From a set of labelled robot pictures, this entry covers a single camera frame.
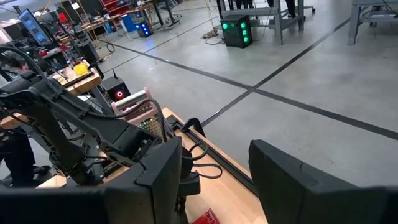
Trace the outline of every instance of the red object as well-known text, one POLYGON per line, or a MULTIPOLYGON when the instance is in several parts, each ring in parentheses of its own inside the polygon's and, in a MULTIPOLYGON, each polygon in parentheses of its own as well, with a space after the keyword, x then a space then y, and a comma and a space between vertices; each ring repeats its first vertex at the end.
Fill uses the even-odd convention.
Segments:
POLYGON ((122 91, 117 91, 115 95, 116 95, 117 98, 122 98, 123 97, 123 92, 122 91))
POLYGON ((220 224, 220 222, 218 221, 212 209, 209 209, 205 214, 199 217, 192 224, 220 224))
POLYGON ((41 57, 44 57, 44 56, 46 56, 47 55, 47 51, 46 50, 43 50, 41 53, 40 53, 40 56, 41 57))
POLYGON ((60 13, 60 21, 61 22, 66 22, 67 21, 67 17, 62 12, 60 13))
POLYGON ((61 44, 61 45, 60 45, 60 49, 61 49, 62 51, 66 51, 66 50, 68 50, 68 46, 66 46, 65 44, 61 44))

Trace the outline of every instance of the monitor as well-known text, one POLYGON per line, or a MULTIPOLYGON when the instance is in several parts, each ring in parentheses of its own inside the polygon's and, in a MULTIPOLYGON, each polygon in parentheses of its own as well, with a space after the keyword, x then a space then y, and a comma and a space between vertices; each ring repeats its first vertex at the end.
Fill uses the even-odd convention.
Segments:
POLYGON ((39 45, 44 46, 52 43, 29 9, 21 12, 18 18, 39 45))

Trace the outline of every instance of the yellow object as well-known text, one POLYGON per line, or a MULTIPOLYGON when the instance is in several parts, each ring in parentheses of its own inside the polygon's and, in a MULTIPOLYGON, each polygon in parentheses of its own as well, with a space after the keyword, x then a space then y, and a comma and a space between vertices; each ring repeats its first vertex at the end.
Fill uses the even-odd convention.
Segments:
POLYGON ((78 76, 86 75, 88 73, 87 65, 80 63, 73 68, 78 76))

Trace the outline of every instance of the person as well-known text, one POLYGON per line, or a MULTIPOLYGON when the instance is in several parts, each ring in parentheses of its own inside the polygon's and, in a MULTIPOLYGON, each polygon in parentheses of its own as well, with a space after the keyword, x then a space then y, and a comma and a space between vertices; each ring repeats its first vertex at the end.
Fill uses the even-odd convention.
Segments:
MULTIPOLYGON (((274 0, 267 0, 269 7, 274 7, 274 0)), ((287 10, 291 18, 296 17, 296 5, 294 0, 286 0, 287 10)))
POLYGON ((26 132, 22 128, 0 130, 0 162, 10 170, 12 187, 36 187, 36 163, 26 132))

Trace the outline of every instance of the gray floor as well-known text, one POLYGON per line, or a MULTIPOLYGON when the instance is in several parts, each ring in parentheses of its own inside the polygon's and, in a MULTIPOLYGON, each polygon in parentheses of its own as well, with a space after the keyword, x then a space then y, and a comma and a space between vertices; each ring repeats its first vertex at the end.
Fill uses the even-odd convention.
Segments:
MULTIPOLYGON (((347 46, 348 24, 335 28, 349 18, 350 1, 305 4, 317 12, 305 12, 304 33, 287 29, 278 46, 274 31, 260 28, 254 39, 264 33, 261 40, 237 49, 205 44, 200 37, 211 22, 207 10, 197 8, 206 4, 188 0, 174 9, 181 24, 146 39, 116 39, 123 48, 101 68, 107 77, 114 69, 131 92, 149 87, 161 106, 183 119, 204 121, 222 109, 206 123, 206 135, 246 168, 250 140, 263 139, 353 184, 397 185, 398 26, 363 24, 357 44, 347 46), (277 75, 263 84, 271 74, 277 75)), ((99 53, 108 54, 105 48, 99 53)), ((34 148, 38 162, 48 163, 34 148)), ((0 167, 0 177, 6 174, 0 167)))

